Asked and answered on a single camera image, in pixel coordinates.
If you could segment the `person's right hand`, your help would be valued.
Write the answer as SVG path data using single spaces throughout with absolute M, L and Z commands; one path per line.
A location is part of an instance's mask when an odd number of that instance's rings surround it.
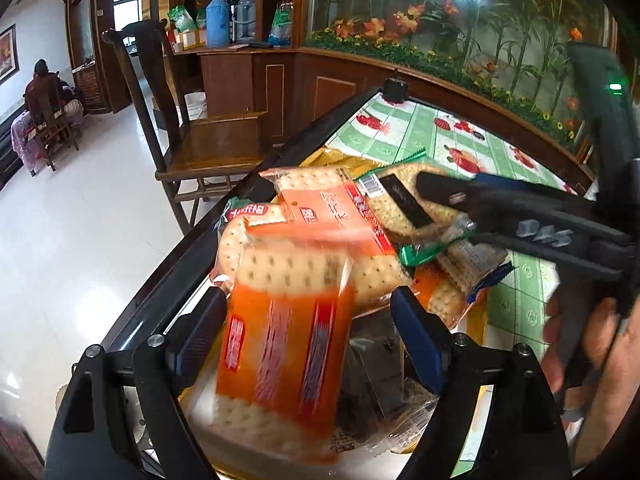
M 591 385 L 569 388 L 565 393 L 566 421 L 582 422 L 572 444 L 575 468 L 592 463 L 623 426 L 627 413 L 636 410 L 639 307 L 634 306 L 628 318 L 620 322 L 615 300 L 603 300 L 590 315 L 582 335 L 582 350 L 596 379 Z

